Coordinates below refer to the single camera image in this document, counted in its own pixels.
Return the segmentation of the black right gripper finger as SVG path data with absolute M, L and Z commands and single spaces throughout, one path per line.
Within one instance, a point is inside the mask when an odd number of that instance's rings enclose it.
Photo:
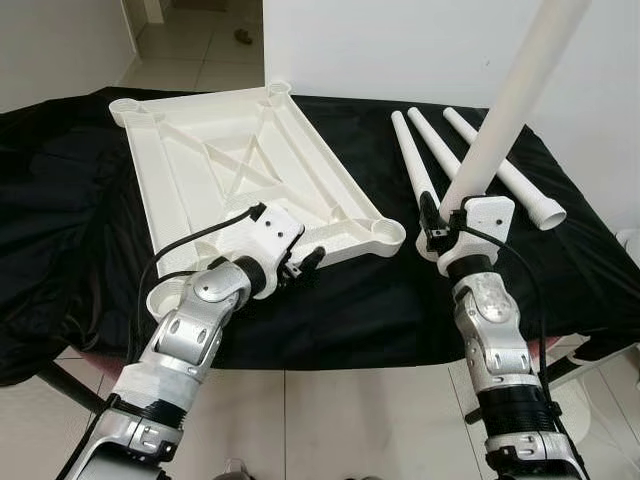
M 431 224 L 444 223 L 443 216 L 440 215 L 438 200 L 431 189 L 425 189 L 419 193 L 419 224 L 421 232 L 417 238 L 417 248 L 419 251 L 428 251 L 428 227 Z

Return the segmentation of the black table cloth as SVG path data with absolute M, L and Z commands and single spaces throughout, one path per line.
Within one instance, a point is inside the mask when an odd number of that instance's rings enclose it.
M 119 358 L 154 247 L 125 132 L 108 106 L 159 90 L 105 87 L 0 113 L 0 387 L 68 348 Z M 549 148 L 524 131 L 518 169 L 567 212 L 557 228 L 518 212 L 498 270 L 526 337 L 637 328 L 640 270 Z M 451 283 L 406 243 L 320 268 L 250 303 L 228 326 L 219 369 L 332 370 L 448 364 L 463 342 Z

